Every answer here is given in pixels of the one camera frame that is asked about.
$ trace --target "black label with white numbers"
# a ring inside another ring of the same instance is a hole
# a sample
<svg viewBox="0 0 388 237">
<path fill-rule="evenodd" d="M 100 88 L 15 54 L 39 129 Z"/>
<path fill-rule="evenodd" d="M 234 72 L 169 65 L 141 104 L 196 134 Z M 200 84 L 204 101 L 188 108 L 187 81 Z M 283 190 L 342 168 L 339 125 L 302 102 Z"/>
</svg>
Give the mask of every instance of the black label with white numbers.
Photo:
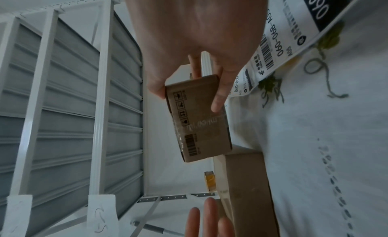
<svg viewBox="0 0 388 237">
<path fill-rule="evenodd" d="M 304 0 L 319 31 L 324 30 L 350 0 Z"/>
</svg>

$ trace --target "hand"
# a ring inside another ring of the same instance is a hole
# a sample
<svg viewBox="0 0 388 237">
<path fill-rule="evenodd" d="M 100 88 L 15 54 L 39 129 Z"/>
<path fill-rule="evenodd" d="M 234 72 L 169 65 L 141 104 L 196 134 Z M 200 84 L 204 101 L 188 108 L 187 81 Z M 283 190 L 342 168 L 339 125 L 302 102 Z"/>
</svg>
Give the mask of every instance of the hand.
<svg viewBox="0 0 388 237">
<path fill-rule="evenodd" d="M 226 217 L 218 223 L 217 203 L 213 198 L 208 198 L 204 205 L 203 237 L 234 237 L 233 225 Z M 198 208 L 192 208 L 187 218 L 185 237 L 198 237 L 200 212 Z"/>
<path fill-rule="evenodd" d="M 161 98 L 165 82 L 189 56 L 201 77 L 208 51 L 220 78 L 211 109 L 219 111 L 239 71 L 259 46 L 267 0 L 125 0 L 143 54 L 148 88 Z"/>
</svg>

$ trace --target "white metal rack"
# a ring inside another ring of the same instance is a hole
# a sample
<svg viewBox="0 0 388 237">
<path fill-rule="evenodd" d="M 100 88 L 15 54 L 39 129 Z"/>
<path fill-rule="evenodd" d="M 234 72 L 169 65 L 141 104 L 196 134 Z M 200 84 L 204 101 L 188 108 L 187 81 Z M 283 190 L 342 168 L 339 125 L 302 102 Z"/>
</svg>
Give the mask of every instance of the white metal rack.
<svg viewBox="0 0 388 237">
<path fill-rule="evenodd" d="M 142 56 L 114 13 L 122 1 L 0 15 L 2 237 L 42 236 L 86 205 L 88 235 L 117 236 L 118 216 L 143 195 Z M 59 19 L 85 6 L 101 6 L 100 51 Z M 39 12 L 41 35 L 24 21 Z"/>
</svg>

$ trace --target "large cardboard box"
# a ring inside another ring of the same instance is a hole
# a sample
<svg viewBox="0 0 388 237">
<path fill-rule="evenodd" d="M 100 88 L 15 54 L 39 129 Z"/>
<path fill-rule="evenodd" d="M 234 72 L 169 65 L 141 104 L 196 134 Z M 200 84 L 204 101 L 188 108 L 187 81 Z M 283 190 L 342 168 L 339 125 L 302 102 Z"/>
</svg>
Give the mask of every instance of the large cardboard box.
<svg viewBox="0 0 388 237">
<path fill-rule="evenodd" d="M 197 161 L 232 150 L 225 108 L 211 111 L 218 89 L 216 75 L 166 86 L 166 99 L 185 162 Z"/>
<path fill-rule="evenodd" d="M 279 237 L 263 154 L 233 146 L 213 160 L 217 191 L 236 237 Z"/>
</svg>

